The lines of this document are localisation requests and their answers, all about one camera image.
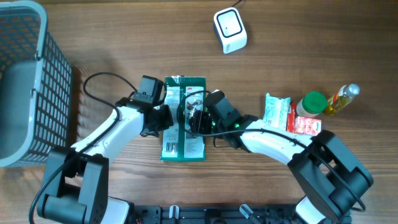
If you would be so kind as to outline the pink Kleenex tissue pack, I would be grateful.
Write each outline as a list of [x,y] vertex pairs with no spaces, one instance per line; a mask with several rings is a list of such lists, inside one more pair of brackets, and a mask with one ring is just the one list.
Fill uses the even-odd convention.
[[295,133],[316,136],[322,130],[322,121],[314,118],[298,116],[295,119]]

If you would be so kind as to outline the red Nescafe coffee stick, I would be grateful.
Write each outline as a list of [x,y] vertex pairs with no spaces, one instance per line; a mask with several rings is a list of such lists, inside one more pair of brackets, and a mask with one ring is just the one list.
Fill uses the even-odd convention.
[[291,102],[287,113],[286,130],[291,133],[295,132],[296,106],[294,102]]

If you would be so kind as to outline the mint green wipes sachet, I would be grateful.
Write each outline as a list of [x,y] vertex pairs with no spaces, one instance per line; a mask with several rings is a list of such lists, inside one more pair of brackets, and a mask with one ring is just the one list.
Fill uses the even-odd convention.
[[263,120],[269,126],[283,131],[287,128],[287,114],[290,107],[290,98],[279,98],[266,94],[265,113]]

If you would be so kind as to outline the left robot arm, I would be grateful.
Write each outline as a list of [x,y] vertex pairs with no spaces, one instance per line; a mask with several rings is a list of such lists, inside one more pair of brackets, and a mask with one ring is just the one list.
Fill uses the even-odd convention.
[[109,196],[109,167],[135,137],[158,137],[173,125],[166,95],[163,81],[144,75],[89,136],[70,147],[52,148],[29,222],[38,215],[59,223],[139,223],[132,202]]

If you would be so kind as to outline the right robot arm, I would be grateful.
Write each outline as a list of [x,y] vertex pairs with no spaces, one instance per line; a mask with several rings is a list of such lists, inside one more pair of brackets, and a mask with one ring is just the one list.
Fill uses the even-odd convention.
[[316,136],[274,128],[257,116],[242,115],[222,91],[208,92],[200,110],[188,120],[192,136],[221,138],[237,149],[263,154],[285,164],[305,196],[293,211],[293,221],[339,222],[373,185],[371,173],[331,131]]

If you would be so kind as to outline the green lid seasoning jar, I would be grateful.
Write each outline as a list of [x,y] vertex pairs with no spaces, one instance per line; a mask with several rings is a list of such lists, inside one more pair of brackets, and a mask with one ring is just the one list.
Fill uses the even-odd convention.
[[318,91],[307,93],[297,104],[296,112],[298,116],[314,118],[322,113],[326,108],[327,99]]

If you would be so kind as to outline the yellow oil bottle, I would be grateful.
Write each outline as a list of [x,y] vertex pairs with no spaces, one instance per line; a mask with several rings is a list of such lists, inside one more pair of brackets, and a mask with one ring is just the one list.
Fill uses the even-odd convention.
[[323,114],[328,116],[337,114],[342,108],[350,104],[359,95],[359,92],[360,87],[355,83],[342,86],[337,93],[327,100]]

